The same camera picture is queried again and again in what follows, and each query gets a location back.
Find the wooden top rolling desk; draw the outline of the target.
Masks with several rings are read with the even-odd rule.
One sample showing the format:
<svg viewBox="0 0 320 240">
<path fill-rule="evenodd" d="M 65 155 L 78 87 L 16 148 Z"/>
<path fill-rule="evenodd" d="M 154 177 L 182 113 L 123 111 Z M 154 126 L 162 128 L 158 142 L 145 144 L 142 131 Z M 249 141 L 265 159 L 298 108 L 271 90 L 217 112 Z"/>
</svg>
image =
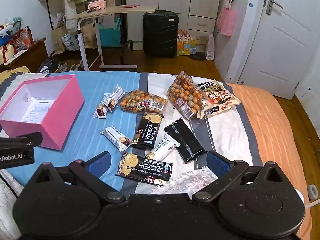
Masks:
<svg viewBox="0 0 320 240">
<path fill-rule="evenodd" d="M 97 48 L 98 48 L 98 56 L 96 59 L 101 59 L 101 64 L 99 66 L 100 69 L 132 69 L 136 70 L 136 64 L 104 64 L 103 60 L 103 47 L 112 47 L 115 48 L 117 46 L 121 47 L 121 19 L 119 18 L 114 28 L 104 28 L 102 27 L 102 23 L 99 21 L 102 17 L 107 15 L 115 15 L 115 14 L 128 14 L 132 12 L 155 12 L 157 7 L 155 5 L 119 5 L 113 7 L 105 7 L 104 9 L 98 8 L 93 11 L 84 11 L 73 17 L 68 18 L 67 20 L 75 20 L 77 22 L 77 37 L 79 41 L 79 48 L 81 54 L 81 60 L 83 63 L 84 70 L 87 72 L 93 66 L 92 64 L 88 64 L 86 49 L 84 46 L 84 35 L 81 29 L 81 23 L 84 20 L 93 19 L 94 27 L 95 27 L 95 36 L 97 39 Z"/>
</svg>

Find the colourful gift bag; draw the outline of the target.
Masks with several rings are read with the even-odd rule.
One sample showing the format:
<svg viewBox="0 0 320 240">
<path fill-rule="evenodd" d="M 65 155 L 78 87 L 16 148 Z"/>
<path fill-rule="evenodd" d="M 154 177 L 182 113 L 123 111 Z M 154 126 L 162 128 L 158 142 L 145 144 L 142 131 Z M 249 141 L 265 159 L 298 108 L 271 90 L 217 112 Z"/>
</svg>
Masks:
<svg viewBox="0 0 320 240">
<path fill-rule="evenodd" d="M 182 29 L 178 31 L 176 39 L 176 55 L 189 56 L 197 53 L 196 48 L 199 41 L 197 38 L 186 34 Z"/>
</svg>

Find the white printed plastic bag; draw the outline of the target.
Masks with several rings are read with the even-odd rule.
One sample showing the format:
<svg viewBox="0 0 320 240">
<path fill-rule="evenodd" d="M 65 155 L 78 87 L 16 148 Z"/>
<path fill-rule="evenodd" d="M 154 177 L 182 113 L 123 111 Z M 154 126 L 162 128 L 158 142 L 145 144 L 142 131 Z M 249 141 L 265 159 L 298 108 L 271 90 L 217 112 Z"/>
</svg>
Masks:
<svg viewBox="0 0 320 240">
<path fill-rule="evenodd" d="M 79 50 L 79 41 L 76 33 L 67 33 L 61 37 L 61 41 L 63 42 L 65 48 L 69 51 Z"/>
</svg>

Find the bed quilt blue white orange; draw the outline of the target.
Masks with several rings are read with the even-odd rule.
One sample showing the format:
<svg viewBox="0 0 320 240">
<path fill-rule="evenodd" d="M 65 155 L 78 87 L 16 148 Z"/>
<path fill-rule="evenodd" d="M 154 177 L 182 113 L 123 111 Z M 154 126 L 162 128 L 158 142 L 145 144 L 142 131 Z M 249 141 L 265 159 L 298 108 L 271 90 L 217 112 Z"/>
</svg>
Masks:
<svg viewBox="0 0 320 240">
<path fill-rule="evenodd" d="M 10 191 L 21 192 L 38 165 L 51 161 L 66 165 L 74 159 L 87 160 L 102 151 L 112 157 L 111 168 L 102 180 L 126 193 L 148 193 L 153 187 L 116 176 L 119 151 L 100 134 L 107 126 L 114 126 L 132 137 L 138 116 L 117 107 L 106 119 L 93 116 L 94 110 L 105 93 L 116 85 L 129 92 L 141 89 L 164 97 L 174 81 L 173 75 L 134 72 L 75 72 L 84 104 L 76 117 L 63 148 L 59 151 L 37 147 L 35 163 L 2 171 L 1 180 L 1 239 L 17 239 L 20 232 L 13 220 L 12 207 L 15 201 Z M 307 194 L 303 166 L 293 138 L 290 123 L 278 101 L 267 91 L 239 85 L 227 85 L 230 92 L 240 100 L 240 105 L 192 124 L 199 142 L 206 149 L 214 149 L 224 157 L 241 159 L 249 164 L 261 165 L 272 160 L 279 164 L 291 183 L 303 195 Z"/>
</svg>

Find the pink cardboard box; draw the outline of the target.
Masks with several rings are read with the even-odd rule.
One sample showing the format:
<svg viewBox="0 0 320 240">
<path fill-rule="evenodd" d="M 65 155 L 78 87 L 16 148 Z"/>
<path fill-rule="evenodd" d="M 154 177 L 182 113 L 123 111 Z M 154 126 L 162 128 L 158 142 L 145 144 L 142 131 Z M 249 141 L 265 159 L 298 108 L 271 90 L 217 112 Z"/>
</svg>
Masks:
<svg viewBox="0 0 320 240">
<path fill-rule="evenodd" d="M 75 75 L 23 81 L 1 107 L 1 127 L 9 137 L 41 132 L 41 147 L 61 150 L 83 103 Z"/>
</svg>

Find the black bag on floor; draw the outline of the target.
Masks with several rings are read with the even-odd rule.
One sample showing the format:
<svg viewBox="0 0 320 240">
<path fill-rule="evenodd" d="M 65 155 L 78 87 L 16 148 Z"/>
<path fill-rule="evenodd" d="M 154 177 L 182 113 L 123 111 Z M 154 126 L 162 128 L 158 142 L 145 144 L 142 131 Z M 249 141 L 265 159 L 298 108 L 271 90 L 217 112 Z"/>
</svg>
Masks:
<svg viewBox="0 0 320 240">
<path fill-rule="evenodd" d="M 42 73 L 42 74 L 55 73 L 58 70 L 58 67 L 59 65 L 56 61 L 46 60 L 40 65 L 37 73 Z"/>
</svg>

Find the printed paper sheet in box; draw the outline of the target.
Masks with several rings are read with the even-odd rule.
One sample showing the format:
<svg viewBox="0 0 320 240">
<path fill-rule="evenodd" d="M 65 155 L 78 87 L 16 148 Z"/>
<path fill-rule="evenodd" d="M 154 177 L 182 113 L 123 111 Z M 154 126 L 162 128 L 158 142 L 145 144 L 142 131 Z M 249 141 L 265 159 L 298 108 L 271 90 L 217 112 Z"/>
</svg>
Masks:
<svg viewBox="0 0 320 240">
<path fill-rule="evenodd" d="M 50 110 L 54 101 L 55 100 L 53 99 L 36 99 L 31 97 L 30 105 L 24 116 L 21 118 L 21 122 L 40 124 Z"/>
</svg>

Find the black cracker pack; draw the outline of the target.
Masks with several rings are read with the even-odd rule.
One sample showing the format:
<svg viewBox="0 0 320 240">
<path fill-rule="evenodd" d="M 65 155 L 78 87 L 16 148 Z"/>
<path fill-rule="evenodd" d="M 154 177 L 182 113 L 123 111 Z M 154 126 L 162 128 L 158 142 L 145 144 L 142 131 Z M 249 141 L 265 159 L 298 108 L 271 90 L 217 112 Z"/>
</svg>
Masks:
<svg viewBox="0 0 320 240">
<path fill-rule="evenodd" d="M 163 118 L 163 114 L 144 113 L 136 130 L 133 146 L 142 150 L 153 149 Z"/>
<path fill-rule="evenodd" d="M 169 181 L 172 174 L 172 163 L 147 159 L 133 153 L 123 153 L 120 158 L 117 176 L 162 186 Z"/>
</svg>

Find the white door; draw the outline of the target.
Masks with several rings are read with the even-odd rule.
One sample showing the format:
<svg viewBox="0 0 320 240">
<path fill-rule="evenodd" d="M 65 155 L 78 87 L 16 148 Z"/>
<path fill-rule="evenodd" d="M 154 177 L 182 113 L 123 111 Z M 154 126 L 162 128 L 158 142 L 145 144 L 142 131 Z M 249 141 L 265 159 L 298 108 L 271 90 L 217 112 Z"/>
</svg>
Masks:
<svg viewBox="0 0 320 240">
<path fill-rule="evenodd" d="M 265 0 L 251 51 L 239 83 L 290 99 L 302 79 L 319 39 L 319 0 L 275 0 L 266 14 Z"/>
</svg>

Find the pair of sneakers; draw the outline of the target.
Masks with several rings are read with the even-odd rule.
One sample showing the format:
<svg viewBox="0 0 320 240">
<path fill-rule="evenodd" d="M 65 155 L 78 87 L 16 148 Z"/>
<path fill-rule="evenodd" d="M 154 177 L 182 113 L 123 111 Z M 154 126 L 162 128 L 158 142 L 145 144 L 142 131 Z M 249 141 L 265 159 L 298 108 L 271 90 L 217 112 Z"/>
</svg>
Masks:
<svg viewBox="0 0 320 240">
<path fill-rule="evenodd" d="M 67 63 L 60 63 L 58 64 L 57 72 L 64 73 L 64 72 L 78 72 L 78 71 L 84 71 L 84 65 L 83 62 L 80 61 L 77 64 L 73 64 L 69 66 Z"/>
</svg>

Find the pink hanging bag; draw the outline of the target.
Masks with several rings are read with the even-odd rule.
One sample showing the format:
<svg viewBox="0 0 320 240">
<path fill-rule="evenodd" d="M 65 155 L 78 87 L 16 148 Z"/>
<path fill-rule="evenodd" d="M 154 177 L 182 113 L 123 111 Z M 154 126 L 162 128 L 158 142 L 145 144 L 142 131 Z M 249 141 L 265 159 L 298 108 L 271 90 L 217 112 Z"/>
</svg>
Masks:
<svg viewBox="0 0 320 240">
<path fill-rule="evenodd" d="M 236 25 L 237 13 L 232 9 L 231 2 L 228 2 L 221 10 L 216 25 L 221 35 L 232 36 Z"/>
</svg>

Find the beige noodle snack bag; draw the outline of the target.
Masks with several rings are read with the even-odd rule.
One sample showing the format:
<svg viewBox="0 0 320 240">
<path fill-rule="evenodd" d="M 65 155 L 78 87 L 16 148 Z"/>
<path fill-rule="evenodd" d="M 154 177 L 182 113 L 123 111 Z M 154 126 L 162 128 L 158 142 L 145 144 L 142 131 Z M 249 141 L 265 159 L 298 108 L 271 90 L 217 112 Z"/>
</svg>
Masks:
<svg viewBox="0 0 320 240">
<path fill-rule="evenodd" d="M 216 80 L 199 83 L 197 87 L 203 95 L 202 105 L 196 116 L 199 119 L 215 116 L 241 103 L 222 83 Z"/>
</svg>

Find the white snack bar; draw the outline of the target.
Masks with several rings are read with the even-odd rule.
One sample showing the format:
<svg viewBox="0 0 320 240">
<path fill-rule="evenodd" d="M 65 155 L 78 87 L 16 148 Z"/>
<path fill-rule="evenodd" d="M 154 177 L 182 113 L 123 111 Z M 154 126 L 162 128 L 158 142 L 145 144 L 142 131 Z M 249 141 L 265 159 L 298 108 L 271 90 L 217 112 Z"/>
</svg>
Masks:
<svg viewBox="0 0 320 240">
<path fill-rule="evenodd" d="M 124 95 L 124 90 L 119 84 L 117 84 L 114 91 L 111 94 L 105 94 L 101 102 L 110 112 L 113 112 L 114 108 Z"/>
<path fill-rule="evenodd" d="M 100 131 L 100 134 L 104 135 L 110 142 L 112 142 L 119 152 L 124 152 L 130 146 L 136 144 L 134 141 L 117 130 L 114 126 L 108 126 Z"/>
<path fill-rule="evenodd" d="M 163 139 L 145 156 L 146 159 L 163 161 L 170 152 L 181 144 L 165 133 Z"/>
<path fill-rule="evenodd" d="M 106 119 L 108 109 L 107 109 L 107 106 L 105 105 L 105 102 L 109 95 L 111 94 L 110 93 L 104 94 L 103 99 L 101 100 L 99 105 L 96 107 L 95 112 L 93 113 L 93 118 Z"/>
</svg>

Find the plain black snack pack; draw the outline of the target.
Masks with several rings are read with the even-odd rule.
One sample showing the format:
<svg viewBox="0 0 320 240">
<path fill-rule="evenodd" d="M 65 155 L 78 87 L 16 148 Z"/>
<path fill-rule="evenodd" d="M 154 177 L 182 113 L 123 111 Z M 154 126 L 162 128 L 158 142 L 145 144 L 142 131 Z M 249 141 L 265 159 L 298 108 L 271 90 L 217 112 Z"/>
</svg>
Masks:
<svg viewBox="0 0 320 240">
<path fill-rule="evenodd" d="M 177 150 L 185 163 L 189 163 L 206 153 L 182 118 L 168 125 L 164 131 L 180 143 Z"/>
</svg>

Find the cream box with red ribbon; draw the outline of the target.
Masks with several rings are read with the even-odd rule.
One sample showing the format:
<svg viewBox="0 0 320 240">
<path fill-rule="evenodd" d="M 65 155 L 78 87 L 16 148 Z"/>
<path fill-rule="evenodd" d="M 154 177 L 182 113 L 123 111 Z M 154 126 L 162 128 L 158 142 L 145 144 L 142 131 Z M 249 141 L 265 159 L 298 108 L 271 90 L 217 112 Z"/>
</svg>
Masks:
<svg viewBox="0 0 320 240">
<path fill-rule="evenodd" d="M 0 51 L 0 64 L 7 63 L 15 55 L 15 49 L 12 44 L 4 44 Z"/>
</svg>

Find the quail egg bag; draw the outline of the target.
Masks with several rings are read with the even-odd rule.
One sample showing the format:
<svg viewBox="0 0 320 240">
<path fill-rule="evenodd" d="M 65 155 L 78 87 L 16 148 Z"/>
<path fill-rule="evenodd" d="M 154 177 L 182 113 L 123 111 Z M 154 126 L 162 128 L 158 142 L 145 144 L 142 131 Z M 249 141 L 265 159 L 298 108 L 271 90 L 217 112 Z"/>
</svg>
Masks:
<svg viewBox="0 0 320 240">
<path fill-rule="evenodd" d="M 171 103 L 187 120 L 195 117 L 203 107 L 203 93 L 192 77 L 184 71 L 175 77 L 167 90 L 167 95 Z"/>
<path fill-rule="evenodd" d="M 124 95 L 120 107 L 131 113 L 163 113 L 167 99 L 142 90 L 132 90 Z"/>
</svg>

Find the blue basket with white stuffing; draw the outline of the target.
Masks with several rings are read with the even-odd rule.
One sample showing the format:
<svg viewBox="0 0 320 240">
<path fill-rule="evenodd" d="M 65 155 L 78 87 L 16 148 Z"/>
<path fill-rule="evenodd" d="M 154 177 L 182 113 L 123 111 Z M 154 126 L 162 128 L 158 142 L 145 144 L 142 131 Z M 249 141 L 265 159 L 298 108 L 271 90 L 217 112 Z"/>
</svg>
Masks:
<svg viewBox="0 0 320 240">
<path fill-rule="evenodd" d="M 0 26 L 0 46 L 9 42 L 11 38 L 12 25 L 5 24 Z"/>
</svg>

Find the brown paper bag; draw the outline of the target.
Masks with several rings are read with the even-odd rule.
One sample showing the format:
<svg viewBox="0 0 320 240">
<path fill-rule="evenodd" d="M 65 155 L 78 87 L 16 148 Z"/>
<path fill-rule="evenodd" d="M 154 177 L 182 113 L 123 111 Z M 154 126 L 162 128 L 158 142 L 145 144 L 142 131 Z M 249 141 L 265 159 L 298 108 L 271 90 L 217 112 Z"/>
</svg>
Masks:
<svg viewBox="0 0 320 240">
<path fill-rule="evenodd" d="M 67 33 L 68 32 L 65 26 L 61 26 L 52 30 L 52 42 L 56 54 L 61 54 L 66 50 L 62 41 L 62 37 Z"/>
</svg>

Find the orange drink bottle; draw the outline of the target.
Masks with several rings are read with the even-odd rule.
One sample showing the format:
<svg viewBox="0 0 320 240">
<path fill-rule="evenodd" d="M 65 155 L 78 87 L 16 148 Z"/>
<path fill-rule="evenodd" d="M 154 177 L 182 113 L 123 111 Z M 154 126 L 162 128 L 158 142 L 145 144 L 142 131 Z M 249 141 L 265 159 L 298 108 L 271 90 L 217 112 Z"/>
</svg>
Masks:
<svg viewBox="0 0 320 240">
<path fill-rule="evenodd" d="M 26 47 L 29 47 L 32 44 L 32 40 L 31 37 L 29 35 L 29 32 L 27 31 L 27 29 L 23 29 L 23 43 Z"/>
</svg>

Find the black suitcase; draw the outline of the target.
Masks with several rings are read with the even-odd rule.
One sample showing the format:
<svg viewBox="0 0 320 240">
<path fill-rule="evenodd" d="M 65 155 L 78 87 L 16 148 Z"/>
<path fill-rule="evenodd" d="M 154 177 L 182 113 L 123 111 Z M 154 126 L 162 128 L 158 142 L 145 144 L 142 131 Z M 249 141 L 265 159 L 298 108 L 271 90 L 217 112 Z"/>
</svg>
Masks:
<svg viewBox="0 0 320 240">
<path fill-rule="evenodd" d="M 167 10 L 143 15 L 143 51 L 148 57 L 175 57 L 179 16 Z"/>
</svg>

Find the dark wooden nightstand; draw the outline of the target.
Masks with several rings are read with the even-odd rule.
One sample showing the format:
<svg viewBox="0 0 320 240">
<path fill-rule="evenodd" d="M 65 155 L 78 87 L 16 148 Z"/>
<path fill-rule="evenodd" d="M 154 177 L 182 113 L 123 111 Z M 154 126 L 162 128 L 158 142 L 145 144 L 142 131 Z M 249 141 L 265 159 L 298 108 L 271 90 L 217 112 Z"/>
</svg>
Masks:
<svg viewBox="0 0 320 240">
<path fill-rule="evenodd" d="M 14 59 L 9 65 L 1 64 L 1 72 L 18 67 L 27 67 L 31 73 L 37 73 L 41 64 L 49 59 L 45 41 L 44 37 L 34 41 L 25 53 Z"/>
</svg>

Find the teal tote bag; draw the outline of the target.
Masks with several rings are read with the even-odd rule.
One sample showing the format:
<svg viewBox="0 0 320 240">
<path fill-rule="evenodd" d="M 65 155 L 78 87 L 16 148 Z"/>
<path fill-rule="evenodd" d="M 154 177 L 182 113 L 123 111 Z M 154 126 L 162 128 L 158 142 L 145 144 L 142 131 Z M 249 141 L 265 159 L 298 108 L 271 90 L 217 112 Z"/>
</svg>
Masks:
<svg viewBox="0 0 320 240">
<path fill-rule="evenodd" d="M 105 28 L 99 23 L 99 36 L 102 47 L 120 47 L 121 46 L 121 18 L 118 18 L 113 28 Z"/>
</svg>

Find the pink tissue box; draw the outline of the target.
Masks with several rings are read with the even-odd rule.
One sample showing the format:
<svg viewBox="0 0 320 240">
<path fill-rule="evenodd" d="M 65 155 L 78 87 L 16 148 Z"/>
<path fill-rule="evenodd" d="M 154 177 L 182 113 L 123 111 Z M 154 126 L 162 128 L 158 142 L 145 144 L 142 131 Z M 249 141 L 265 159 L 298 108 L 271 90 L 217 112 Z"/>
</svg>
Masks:
<svg viewBox="0 0 320 240">
<path fill-rule="evenodd" d="M 88 3 L 89 10 L 101 10 L 106 8 L 106 1 L 105 0 L 97 0 Z"/>
</svg>

